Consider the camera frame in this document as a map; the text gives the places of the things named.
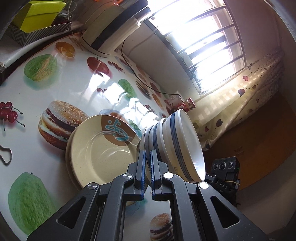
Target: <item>wooden floor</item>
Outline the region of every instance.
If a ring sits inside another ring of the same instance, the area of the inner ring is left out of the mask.
[[[275,170],[295,149],[296,115],[277,93],[204,152],[206,170],[210,171],[215,159],[236,156],[240,162],[241,190]]]

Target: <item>speckled plate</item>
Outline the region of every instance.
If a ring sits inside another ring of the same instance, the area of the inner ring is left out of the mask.
[[[110,115],[95,115],[77,127],[70,160],[78,183],[99,185],[126,173],[136,161],[140,139],[124,121]]]
[[[71,149],[71,143],[72,143],[72,139],[73,139],[73,136],[74,136],[75,132],[76,132],[76,129],[72,132],[72,134],[70,135],[70,138],[68,139],[65,159],[66,159],[66,168],[67,168],[67,171],[68,171],[68,174],[69,174],[69,177],[70,177],[71,181],[73,182],[74,186],[78,190],[81,190],[82,187],[79,185],[79,183],[77,182],[77,180],[76,180],[76,178],[75,178],[75,176],[73,174],[72,167],[71,167],[71,162],[70,162],[70,149]]]

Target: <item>black cable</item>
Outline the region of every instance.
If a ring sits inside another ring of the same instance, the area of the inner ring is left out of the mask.
[[[179,94],[169,94],[169,93],[159,92],[159,91],[157,91],[157,90],[151,88],[150,86],[146,85],[146,84],[145,84],[145,83],[144,83],[144,82],[143,82],[143,81],[137,76],[137,74],[134,72],[133,68],[132,68],[132,67],[129,65],[129,63],[126,61],[126,58],[124,57],[123,52],[122,52],[124,42],[125,42],[125,40],[123,41],[122,46],[121,46],[121,55],[122,55],[124,61],[127,63],[127,65],[131,68],[133,74],[138,78],[138,80],[140,80],[145,86],[147,86],[148,88],[154,90],[154,91],[157,92],[157,93],[166,94],[166,95],[179,95]]]

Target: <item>electric cord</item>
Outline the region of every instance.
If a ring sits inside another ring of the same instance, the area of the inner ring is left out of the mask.
[[[141,45],[142,43],[146,42],[148,39],[150,39],[152,37],[153,34],[155,34],[156,30],[157,30],[158,26],[156,26],[155,30],[152,32],[152,34],[149,35],[148,38],[144,39],[142,42],[138,43],[137,45],[133,46],[131,48],[131,50],[129,51],[129,53],[127,54],[127,56],[129,56],[131,54],[131,52],[137,48],[139,45]]]
[[[127,65],[128,65],[128,66],[130,67],[130,69],[132,70],[133,74],[138,78],[138,80],[141,81],[141,83],[143,83],[143,84],[144,84],[146,87],[148,87],[149,89],[152,89],[152,90],[154,90],[155,92],[160,93],[160,94],[166,94],[166,95],[179,95],[179,94],[170,94],[170,93],[159,92],[159,91],[157,91],[157,90],[151,88],[150,86],[146,85],[146,84],[145,84],[145,83],[144,83],[144,82],[143,82],[143,81],[137,76],[137,74],[135,73],[135,71],[133,70],[133,68],[132,68],[132,67],[129,65],[129,63],[126,61],[126,58],[124,57],[123,52],[122,52],[124,42],[125,42],[125,40],[123,41],[122,46],[121,46],[121,55],[122,55],[124,61],[127,63]]]
[[[70,7],[71,7],[71,4],[72,4],[72,1],[73,0],[70,0],[69,2],[69,6],[68,6],[68,15],[67,15],[67,19],[69,20],[69,11],[70,11]]]
[[[225,182],[228,182],[228,183],[235,183],[235,184],[237,184],[237,185],[240,185],[239,183],[234,182],[234,181],[225,181]]]

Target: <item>green box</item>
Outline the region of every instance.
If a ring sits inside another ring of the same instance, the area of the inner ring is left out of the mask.
[[[13,24],[25,33],[49,27],[65,7],[61,1],[31,1],[13,19]]]

